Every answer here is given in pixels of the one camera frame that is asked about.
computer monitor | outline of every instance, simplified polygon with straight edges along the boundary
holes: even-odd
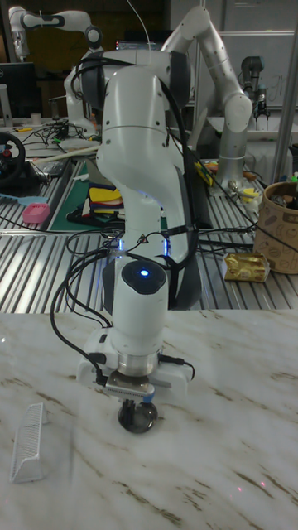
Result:
[[[42,113],[41,89],[33,63],[0,63],[0,84],[7,86],[13,118]]]
[[[151,42],[152,50],[161,50],[162,42]],[[116,50],[149,50],[147,42],[136,41],[116,41]]]

pink box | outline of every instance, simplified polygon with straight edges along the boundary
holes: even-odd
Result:
[[[42,223],[50,215],[47,203],[32,202],[22,212],[24,223]]]

black base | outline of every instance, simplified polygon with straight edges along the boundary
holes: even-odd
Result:
[[[136,403],[126,399],[118,413],[122,427],[134,434],[147,432],[156,424],[158,412],[153,403]]]

marble table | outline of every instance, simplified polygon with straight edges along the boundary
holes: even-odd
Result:
[[[57,316],[83,346],[96,324]],[[75,381],[47,315],[0,315],[1,530],[297,530],[298,311],[170,313],[166,353],[195,365],[183,406],[135,436],[118,400]],[[43,402],[46,477],[9,484],[15,430]]]

cardboard container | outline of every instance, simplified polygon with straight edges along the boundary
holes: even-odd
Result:
[[[253,251],[266,256],[270,269],[284,274],[298,274],[298,210],[290,210],[276,205],[270,200],[272,195],[296,195],[296,182],[280,182],[268,186],[263,194],[257,225],[269,234],[280,239],[278,243],[269,235],[257,229]]]

